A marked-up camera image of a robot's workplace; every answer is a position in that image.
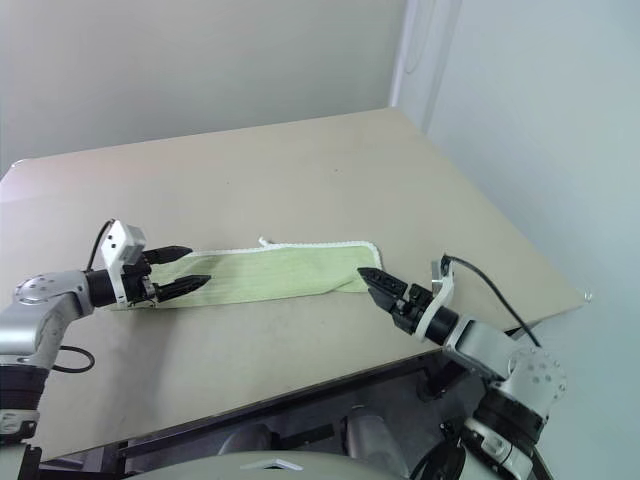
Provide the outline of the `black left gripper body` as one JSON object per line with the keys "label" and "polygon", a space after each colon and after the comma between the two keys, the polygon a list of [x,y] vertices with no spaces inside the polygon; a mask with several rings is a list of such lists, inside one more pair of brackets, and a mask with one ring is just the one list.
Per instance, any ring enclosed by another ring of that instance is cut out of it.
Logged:
{"label": "black left gripper body", "polygon": [[156,287],[151,282],[151,266],[157,264],[160,254],[157,251],[144,251],[132,265],[123,266],[121,279],[123,282],[126,303],[135,305],[156,298]]}

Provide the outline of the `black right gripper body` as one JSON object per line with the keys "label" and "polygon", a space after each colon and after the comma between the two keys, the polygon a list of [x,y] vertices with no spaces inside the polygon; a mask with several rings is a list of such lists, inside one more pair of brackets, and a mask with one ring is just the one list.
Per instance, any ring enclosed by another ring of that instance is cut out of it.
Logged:
{"label": "black right gripper body", "polygon": [[396,301],[392,311],[392,319],[396,327],[403,332],[413,335],[417,326],[433,300],[433,294],[417,284],[409,288],[408,298]]}

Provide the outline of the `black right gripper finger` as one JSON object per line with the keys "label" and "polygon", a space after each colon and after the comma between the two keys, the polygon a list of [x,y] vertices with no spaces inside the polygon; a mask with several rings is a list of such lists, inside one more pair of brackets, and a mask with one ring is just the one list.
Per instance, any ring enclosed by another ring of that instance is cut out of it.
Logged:
{"label": "black right gripper finger", "polygon": [[357,271],[375,301],[397,301],[404,297],[408,288],[405,282],[381,269],[361,267]]}
{"label": "black right gripper finger", "polygon": [[369,283],[368,292],[374,303],[388,313],[394,309],[399,298],[398,286],[395,282],[390,284]]}

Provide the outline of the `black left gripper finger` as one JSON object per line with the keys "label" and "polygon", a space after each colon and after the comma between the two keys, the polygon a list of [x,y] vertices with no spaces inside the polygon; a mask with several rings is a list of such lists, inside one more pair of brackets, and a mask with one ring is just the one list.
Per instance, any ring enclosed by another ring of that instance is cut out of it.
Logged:
{"label": "black left gripper finger", "polygon": [[156,285],[156,299],[165,302],[177,297],[187,295],[211,280],[210,275],[188,275],[178,278],[171,283]]}
{"label": "black left gripper finger", "polygon": [[175,262],[189,254],[193,250],[185,246],[166,246],[144,251],[144,258],[150,265],[167,264]]}

